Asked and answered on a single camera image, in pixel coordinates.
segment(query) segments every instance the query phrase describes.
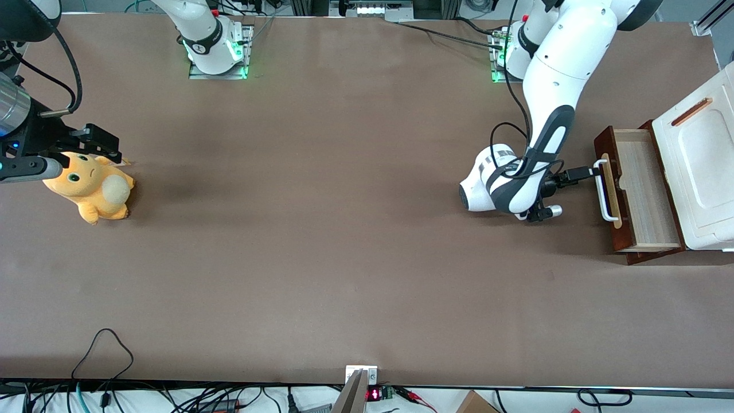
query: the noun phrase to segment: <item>white floor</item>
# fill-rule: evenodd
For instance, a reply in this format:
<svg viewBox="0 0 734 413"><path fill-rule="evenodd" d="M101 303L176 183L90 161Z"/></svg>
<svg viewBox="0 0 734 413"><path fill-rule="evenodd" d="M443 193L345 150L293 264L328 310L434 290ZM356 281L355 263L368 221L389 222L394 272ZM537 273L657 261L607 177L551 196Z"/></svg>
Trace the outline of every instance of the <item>white floor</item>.
<svg viewBox="0 0 734 413"><path fill-rule="evenodd" d="M432 404L438 413L454 413L467 394L463 389L412 389L425 401ZM239 396L242 403L249 402L258 394L257 388L246 389ZM267 394L280 404L280 413L288 411L285 387L270 387ZM176 390L171 394L177 402L193 398L200 391ZM479 390L478 393L492 405L497 406L497 400L492 390ZM299 410L312 409L325 404L334 403L339 396L338 392L329 387L295 387L293 395ZM83 393L85 403L90 413L99 413L99 398L101 392L94 394ZM159 393L152 390L131 390L117 392L118 400L125 413L169 413L173 411L171 403ZM576 398L575 393L559 392L525 392L505 390L501 392L502 401L507 413L570 413L578 409L581 413L597 413L597 409L583 405ZM626 396L600 395L602 402L619 402ZM0 401L0 412L21 413L23 396L15 396ZM70 396L72 413L83 413L76 395ZM39 412L43 402L36 402L34 412ZM386 401L367 403L367 413L383 413L392 409L399 409L397 413L431 413L425 407L408 403L401 398ZM66 394L57 395L46 409L48 413L68 413ZM120 410L113 404L106 409L108 413L118 413ZM270 399L260 396L256 402L241 410L246 413L278 413L278 408ZM624 407L604 407L604 413L731 413L734 412L734 400L682 398L661 396L635 396L632 403Z"/></svg>

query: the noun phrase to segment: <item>drawer handle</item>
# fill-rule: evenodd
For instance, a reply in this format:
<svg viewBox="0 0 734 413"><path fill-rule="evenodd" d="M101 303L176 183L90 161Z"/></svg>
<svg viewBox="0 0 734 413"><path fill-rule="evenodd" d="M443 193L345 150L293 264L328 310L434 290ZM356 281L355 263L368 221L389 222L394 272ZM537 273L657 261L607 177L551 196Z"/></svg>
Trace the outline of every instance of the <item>drawer handle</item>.
<svg viewBox="0 0 734 413"><path fill-rule="evenodd" d="M599 159L598 161L594 162L594 168L599 168L604 173L604 177L607 179L611 179L611 174L607 173L607 169L602 167L602 164L606 164L609 162L609 159L607 156L604 156L606 159ZM614 228L617 227L616 221L619 221L618 217L613 217L609 212L606 210L606 195L604 194L604 183L601 180L601 175L596 175L594 177L597 184L597 194L599 194L599 208L601 209L601 216L604 218L604 220L609 222L614 222Z"/></svg>

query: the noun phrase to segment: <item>wire bundle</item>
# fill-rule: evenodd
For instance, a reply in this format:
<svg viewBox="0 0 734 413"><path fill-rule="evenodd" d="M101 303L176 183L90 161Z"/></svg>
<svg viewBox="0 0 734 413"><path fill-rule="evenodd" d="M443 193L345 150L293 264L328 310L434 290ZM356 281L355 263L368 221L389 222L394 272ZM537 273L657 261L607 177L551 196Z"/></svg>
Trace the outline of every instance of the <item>wire bundle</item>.
<svg viewBox="0 0 734 413"><path fill-rule="evenodd" d="M61 47L64 49L64 53L66 54L66 57L69 59L69 63L71 64L71 70L74 73L74 80L76 81L76 93L74 93L70 87L68 87L64 82L59 81L58 79L52 77L51 75L47 74L46 72L40 70L39 68L33 66L32 64L28 63L26 60L23 59L23 57L12 47L12 44L10 42L4 42L4 46L10 51L10 53L18 59L18 61L21 62L21 64L25 65L32 71L40 74L47 80L50 80L51 82L63 87L71 97L71 100L69 102L69 105L66 106L66 110L59 110L59 111L53 111L53 112L44 112L41 113L41 117L51 117L51 116L63 116L63 115L69 115L71 113L74 113L81 104L81 76L79 75L79 67L76 65L76 60L74 60L74 56L71 54L71 50L69 49L69 45L66 43L66 40L64 40L64 37L61 36L61 32L56 28L56 26L48 19L46 14L42 12L36 4L31 0L23 0L26 2L26 4L33 10L38 18L43 21L43 23L54 33L57 40L61 44Z"/></svg>

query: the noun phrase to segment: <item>gray cylinder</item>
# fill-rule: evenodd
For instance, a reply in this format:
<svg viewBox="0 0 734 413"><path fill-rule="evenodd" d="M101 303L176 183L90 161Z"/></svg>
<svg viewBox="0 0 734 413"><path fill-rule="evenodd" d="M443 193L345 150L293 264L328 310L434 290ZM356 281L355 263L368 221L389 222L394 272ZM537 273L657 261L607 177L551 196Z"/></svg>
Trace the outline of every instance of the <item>gray cylinder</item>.
<svg viewBox="0 0 734 413"><path fill-rule="evenodd" d="M0 137L21 125L31 109L31 96L0 72Z"/></svg>

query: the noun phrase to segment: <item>drawer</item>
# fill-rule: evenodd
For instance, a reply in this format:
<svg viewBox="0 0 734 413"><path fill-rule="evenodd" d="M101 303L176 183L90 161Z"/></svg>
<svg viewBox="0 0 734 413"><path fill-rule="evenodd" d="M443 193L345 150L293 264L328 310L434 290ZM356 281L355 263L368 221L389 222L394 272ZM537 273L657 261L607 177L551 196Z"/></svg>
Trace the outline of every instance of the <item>drawer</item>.
<svg viewBox="0 0 734 413"><path fill-rule="evenodd" d="M612 246L630 265L686 249L652 133L647 122L639 129L610 126L594 139Z"/></svg>

